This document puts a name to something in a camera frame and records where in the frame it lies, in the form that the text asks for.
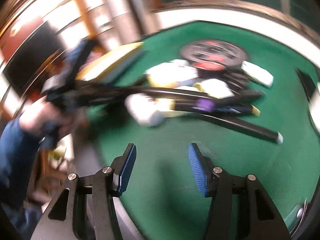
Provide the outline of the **person's left hand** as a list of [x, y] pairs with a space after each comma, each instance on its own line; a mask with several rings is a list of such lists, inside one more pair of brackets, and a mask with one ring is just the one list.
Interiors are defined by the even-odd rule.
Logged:
[[53, 123], [59, 127], [58, 135], [59, 139], [62, 139], [78, 127], [85, 126], [87, 118], [83, 109], [63, 112], [42, 97], [25, 109], [18, 122], [22, 130], [36, 137], [44, 136], [45, 125]]

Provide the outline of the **blue sleeve left forearm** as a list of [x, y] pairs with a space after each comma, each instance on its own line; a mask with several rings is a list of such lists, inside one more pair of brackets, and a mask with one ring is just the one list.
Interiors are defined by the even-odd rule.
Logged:
[[38, 137], [21, 129], [18, 118], [1, 136], [1, 207], [24, 238], [30, 238], [42, 216], [39, 208], [23, 207], [39, 144]]

